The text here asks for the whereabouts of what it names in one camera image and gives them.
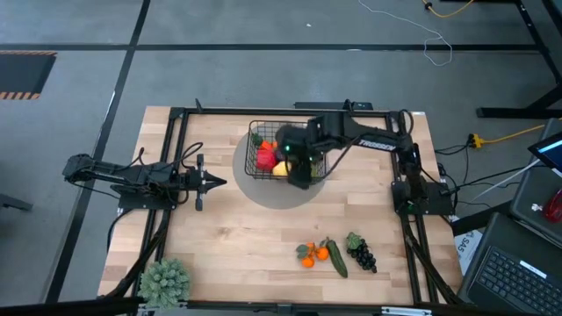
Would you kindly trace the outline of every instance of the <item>metal basket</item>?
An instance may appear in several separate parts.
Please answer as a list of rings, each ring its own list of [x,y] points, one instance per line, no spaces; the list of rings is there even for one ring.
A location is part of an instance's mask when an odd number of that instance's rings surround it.
[[[258,134],[263,140],[270,143],[275,141],[275,133],[281,126],[292,125],[297,127],[306,127],[305,122],[290,122],[290,121],[264,121],[254,120],[249,123],[248,130],[248,144],[246,149],[246,163],[245,171],[248,176],[253,176],[258,180],[283,180],[287,176],[273,176],[269,171],[263,171],[257,168],[257,151],[259,149],[252,141],[252,134]],[[326,156],[322,156],[317,162],[312,165],[313,181],[312,184],[318,183],[322,177],[326,175],[328,163]]]

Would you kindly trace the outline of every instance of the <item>wooden tabletop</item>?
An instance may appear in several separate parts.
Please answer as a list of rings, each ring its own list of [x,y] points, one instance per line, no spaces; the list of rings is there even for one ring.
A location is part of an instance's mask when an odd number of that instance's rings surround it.
[[[145,163],[159,160],[168,115],[169,107],[146,109],[134,156],[144,147]],[[234,150],[248,132],[249,122],[255,119],[306,122],[308,118],[214,114],[189,117],[184,147],[203,141],[205,145],[199,152],[205,154],[207,170],[228,180],[228,184],[205,196],[202,212],[195,211],[191,199],[172,212],[164,256],[180,259],[190,271],[191,299],[411,304],[404,240],[390,190],[390,155],[353,147],[310,202],[292,209],[269,209],[248,199],[233,174]],[[382,118],[356,121],[385,128]],[[412,135],[420,146],[422,165],[437,178],[425,114],[414,113],[414,122]],[[177,126],[172,148],[178,130]],[[328,161],[334,161],[339,154],[330,152]],[[193,164],[194,160],[195,155],[188,162]],[[111,291],[138,258],[147,215],[147,211],[131,212],[115,226],[100,295]],[[437,216],[424,219],[432,262],[456,290],[462,277],[452,232]],[[377,274],[363,271],[345,254],[345,237],[350,231],[361,234],[371,246],[377,258]],[[326,236],[339,245],[349,278],[341,278],[329,260],[317,262],[311,269],[303,268],[297,260],[295,248],[299,244],[319,242]],[[428,300],[423,268],[417,265],[421,294]]]

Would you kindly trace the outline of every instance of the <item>concrete floor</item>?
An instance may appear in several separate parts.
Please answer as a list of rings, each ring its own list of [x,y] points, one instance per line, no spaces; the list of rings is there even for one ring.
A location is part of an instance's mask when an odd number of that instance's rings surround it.
[[[439,19],[422,2],[364,0],[439,30],[450,43],[530,43],[512,4],[474,4]],[[538,1],[526,1],[558,66],[560,37]],[[0,44],[126,44],[142,1],[0,0]],[[437,3],[439,11],[458,4]],[[143,44],[193,43],[422,43],[431,34],[348,0],[153,1]],[[439,61],[446,53],[431,53]],[[0,212],[0,305],[40,302],[76,200],[61,170],[72,154],[91,153],[104,120],[124,52],[60,52],[43,94],[33,101],[0,101],[0,192],[34,203],[31,212]],[[137,52],[120,100],[104,159],[127,163],[147,105],[285,107],[296,101],[373,102],[429,116],[435,147],[487,139],[542,124],[536,120],[478,119],[479,106],[524,106],[553,87],[538,54],[455,53],[435,67],[421,52]],[[56,138],[48,138],[54,133]],[[470,152],[469,180],[526,164],[537,133]],[[462,154],[439,157],[460,181]],[[98,189],[107,190],[99,183]],[[468,200],[482,190],[460,192]],[[482,202],[511,198],[514,187]],[[94,194],[76,245],[61,300],[94,298],[105,259],[105,236],[116,201]],[[463,215],[482,209],[459,208]]]

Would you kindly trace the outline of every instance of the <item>yellow cable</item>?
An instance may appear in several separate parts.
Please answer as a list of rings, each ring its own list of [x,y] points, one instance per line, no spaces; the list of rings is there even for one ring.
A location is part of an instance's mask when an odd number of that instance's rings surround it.
[[[497,140],[484,140],[484,139],[481,139],[481,142],[480,142],[480,143],[481,143],[481,144],[494,144],[494,143],[498,143],[498,142],[500,142],[500,141],[509,140],[509,139],[514,138],[514,137],[516,137],[516,136],[519,136],[519,135],[521,135],[521,134],[525,134],[525,133],[528,133],[528,132],[536,131],[537,129],[541,129],[541,128],[543,128],[543,127],[544,127],[544,125],[531,127],[531,128],[526,129],[526,130],[522,130],[522,131],[520,131],[520,132],[512,133],[512,134],[510,134],[510,135],[508,135],[508,136],[501,137],[501,138],[499,138],[499,139],[497,139]]]
[[[422,0],[422,1],[423,1],[425,4],[428,4],[428,1],[427,1],[427,0]],[[462,8],[460,8],[460,9],[458,9],[458,10],[452,12],[452,13],[449,13],[449,14],[439,14],[439,13],[437,13],[435,10],[433,10],[433,8],[432,8],[431,6],[428,6],[428,9],[429,9],[433,14],[435,14],[436,16],[438,16],[439,18],[450,18],[450,17],[454,16],[455,14],[460,13],[460,11],[466,9],[466,8],[467,8],[469,5],[471,5],[471,3],[473,3],[473,2],[474,2],[474,0],[470,0],[467,4],[463,5]]]

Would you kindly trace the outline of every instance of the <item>white cable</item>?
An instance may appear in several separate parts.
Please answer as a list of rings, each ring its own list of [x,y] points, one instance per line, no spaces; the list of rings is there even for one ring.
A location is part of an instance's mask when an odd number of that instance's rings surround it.
[[[415,23],[414,21],[410,21],[410,20],[407,19],[407,18],[397,17],[397,16],[393,15],[392,13],[388,13],[388,12],[386,12],[386,11],[373,10],[373,9],[371,9],[368,5],[366,5],[366,4],[364,4],[363,2],[361,2],[361,0],[357,0],[357,1],[359,2],[359,4],[361,4],[361,5],[362,5],[363,7],[365,7],[367,10],[369,10],[371,13],[382,13],[382,14],[386,14],[386,15],[389,16],[389,17],[396,18],[396,19],[398,19],[398,20],[400,20],[400,21],[408,22],[408,23],[413,24],[413,25],[415,25],[415,26],[418,26],[418,27],[420,27],[420,28],[422,28],[422,29],[424,29],[424,30],[426,30],[426,31],[428,31],[428,32],[434,33],[434,34],[437,35],[438,37],[432,38],[432,39],[426,39],[426,40],[423,41],[423,55],[424,55],[427,59],[429,59],[429,61],[431,61],[431,63],[433,63],[434,65],[436,65],[436,66],[438,66],[438,67],[444,66],[444,65],[450,63],[451,61],[453,61],[453,47],[443,38],[443,35],[441,35],[439,32],[430,30],[430,29],[428,29],[427,27],[425,27],[425,26],[423,26],[423,25],[420,25],[420,24],[417,24],[417,23]],[[449,47],[449,60],[448,60],[448,61],[446,61],[446,62],[444,62],[444,63],[438,64],[438,63],[436,63],[431,57],[429,57],[429,55],[428,55],[428,42],[429,42],[430,40],[441,40],[443,43],[445,43],[446,46]]]
[[[509,181],[509,180],[511,180],[511,179],[513,179],[513,178],[515,178],[516,176],[519,176],[521,173],[527,171],[528,169],[530,169],[531,167],[533,167],[534,165],[536,165],[538,162],[540,162],[540,161],[539,161],[538,159],[536,159],[535,161],[533,161],[532,163],[530,163],[529,166],[527,166],[527,167],[525,167],[525,168],[523,168],[523,169],[517,171],[516,174],[514,174],[514,175],[508,177],[507,179],[503,180],[503,181],[500,182],[500,183],[495,184],[493,187],[488,188],[487,190],[484,190],[482,193],[480,193],[480,194],[477,195],[475,198],[473,198],[469,203],[472,203],[472,201],[474,201],[474,200],[477,199],[477,198],[480,198],[481,196],[485,195],[485,194],[488,193],[489,191],[491,191],[491,190],[497,188],[499,185],[502,185],[502,184],[506,183],[507,181]]]

